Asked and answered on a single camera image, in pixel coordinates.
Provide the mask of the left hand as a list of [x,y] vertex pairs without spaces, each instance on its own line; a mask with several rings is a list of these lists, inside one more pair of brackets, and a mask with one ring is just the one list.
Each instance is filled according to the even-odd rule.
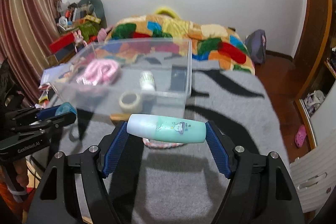
[[15,171],[17,173],[17,182],[20,184],[21,187],[26,187],[29,184],[29,177],[28,177],[28,168],[26,159],[20,159],[14,162]]

